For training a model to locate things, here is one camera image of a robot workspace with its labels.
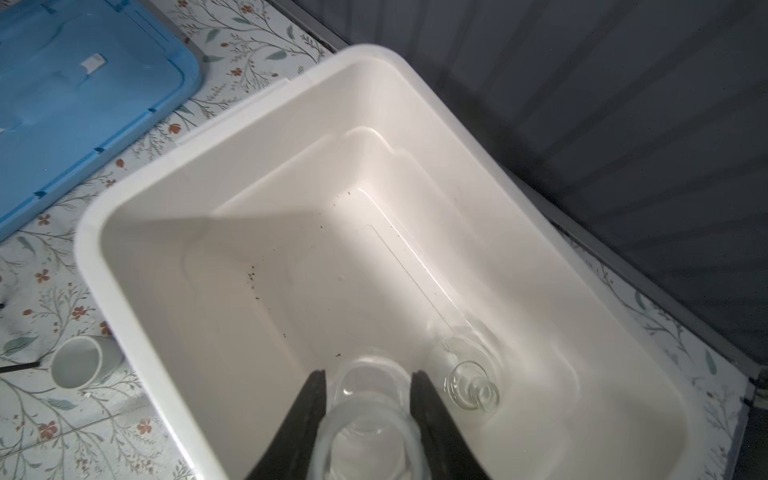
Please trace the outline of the blue plastic lid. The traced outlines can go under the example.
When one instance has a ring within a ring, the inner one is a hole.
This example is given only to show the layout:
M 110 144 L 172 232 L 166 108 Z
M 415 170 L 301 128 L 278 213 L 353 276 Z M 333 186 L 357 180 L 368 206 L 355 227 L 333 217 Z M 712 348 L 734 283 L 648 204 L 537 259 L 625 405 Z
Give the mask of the blue plastic lid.
M 1 233 L 9 236 L 186 102 L 195 54 L 138 1 L 1 13 Z

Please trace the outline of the clear glass beaker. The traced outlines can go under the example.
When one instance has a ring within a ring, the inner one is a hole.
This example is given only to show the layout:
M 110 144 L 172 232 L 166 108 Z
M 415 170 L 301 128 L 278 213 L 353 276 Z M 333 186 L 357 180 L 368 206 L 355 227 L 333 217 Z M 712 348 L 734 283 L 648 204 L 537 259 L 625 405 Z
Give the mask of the clear glass beaker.
M 406 371 L 382 352 L 342 362 L 329 381 L 307 477 L 428 479 L 410 387 Z

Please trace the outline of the white plastic storage bin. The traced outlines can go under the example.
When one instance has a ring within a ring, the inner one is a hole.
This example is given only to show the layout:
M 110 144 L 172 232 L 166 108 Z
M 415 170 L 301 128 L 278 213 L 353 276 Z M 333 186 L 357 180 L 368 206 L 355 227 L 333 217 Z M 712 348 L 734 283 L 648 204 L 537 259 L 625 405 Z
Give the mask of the white plastic storage bin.
M 358 45 L 106 190 L 75 257 L 201 479 L 242 479 L 308 374 L 423 369 L 476 328 L 502 365 L 465 437 L 495 479 L 692 479 L 695 393 L 397 54 Z

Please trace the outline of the clear glass flask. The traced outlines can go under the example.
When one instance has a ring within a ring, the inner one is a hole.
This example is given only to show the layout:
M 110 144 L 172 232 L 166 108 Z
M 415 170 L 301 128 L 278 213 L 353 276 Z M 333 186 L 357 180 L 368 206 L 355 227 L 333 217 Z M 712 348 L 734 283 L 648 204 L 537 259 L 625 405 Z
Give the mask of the clear glass flask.
M 498 356 L 474 330 L 459 328 L 437 339 L 424 370 L 450 405 L 494 414 L 501 403 Z

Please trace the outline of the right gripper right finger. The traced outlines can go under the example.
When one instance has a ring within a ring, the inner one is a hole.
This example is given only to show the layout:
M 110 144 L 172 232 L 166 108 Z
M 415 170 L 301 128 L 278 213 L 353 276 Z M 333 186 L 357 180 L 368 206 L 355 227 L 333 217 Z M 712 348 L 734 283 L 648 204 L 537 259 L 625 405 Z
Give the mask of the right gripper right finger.
M 489 479 L 424 371 L 411 377 L 410 414 L 420 431 L 431 479 Z

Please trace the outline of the small white crucible cup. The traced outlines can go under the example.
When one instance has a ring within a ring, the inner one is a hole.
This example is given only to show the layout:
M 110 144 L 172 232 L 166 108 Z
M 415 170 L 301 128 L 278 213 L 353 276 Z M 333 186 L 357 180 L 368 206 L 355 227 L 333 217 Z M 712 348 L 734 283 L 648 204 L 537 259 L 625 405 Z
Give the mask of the small white crucible cup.
M 106 380 L 123 359 L 122 350 L 112 338 L 76 336 L 54 352 L 49 374 L 58 388 L 83 389 Z

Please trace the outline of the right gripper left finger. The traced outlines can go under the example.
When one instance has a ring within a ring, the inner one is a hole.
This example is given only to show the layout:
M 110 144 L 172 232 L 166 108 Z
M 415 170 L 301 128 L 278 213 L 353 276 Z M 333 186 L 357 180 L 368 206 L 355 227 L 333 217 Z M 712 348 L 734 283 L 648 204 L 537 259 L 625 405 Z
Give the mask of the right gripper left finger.
M 309 374 L 248 480 L 305 480 L 318 429 L 327 411 L 324 370 Z

